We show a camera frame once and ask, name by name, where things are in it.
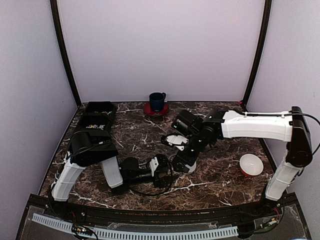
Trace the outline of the round metal lid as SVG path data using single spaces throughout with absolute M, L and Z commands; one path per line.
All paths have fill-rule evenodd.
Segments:
M 197 162 L 195 162 L 193 165 L 186 164 L 183 167 L 182 172 L 185 173 L 185 174 L 191 174 L 196 170 L 196 167 L 197 167 Z

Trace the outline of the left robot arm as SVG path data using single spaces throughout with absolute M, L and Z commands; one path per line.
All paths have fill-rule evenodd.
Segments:
M 139 166 L 137 158 L 128 157 L 119 162 L 118 155 L 109 132 L 76 130 L 67 145 L 63 165 L 55 174 L 55 180 L 48 190 L 48 198 L 53 200 L 51 210 L 60 218 L 69 216 L 71 208 L 65 202 L 81 173 L 95 164 L 101 166 L 108 186 L 115 191 L 152 183 L 154 188 L 166 193 L 178 178 L 170 161 L 163 154 L 156 154 L 144 168 Z

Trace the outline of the black three-compartment candy bin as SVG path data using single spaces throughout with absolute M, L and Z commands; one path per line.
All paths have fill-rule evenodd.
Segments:
M 77 130 L 110 132 L 117 108 L 110 101 L 90 101 L 76 125 Z

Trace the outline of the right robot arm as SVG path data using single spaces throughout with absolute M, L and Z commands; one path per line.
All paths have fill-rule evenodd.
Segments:
M 274 113 L 212 110 L 205 118 L 182 110 L 171 125 L 179 134 L 164 137 L 164 142 L 178 148 L 172 166 L 174 171 L 182 173 L 192 173 L 200 152 L 217 140 L 258 138 L 286 142 L 286 154 L 265 188 L 264 199 L 255 205 L 255 213 L 266 217 L 274 210 L 274 202 L 282 197 L 316 153 L 306 117 L 308 114 L 298 106 Z

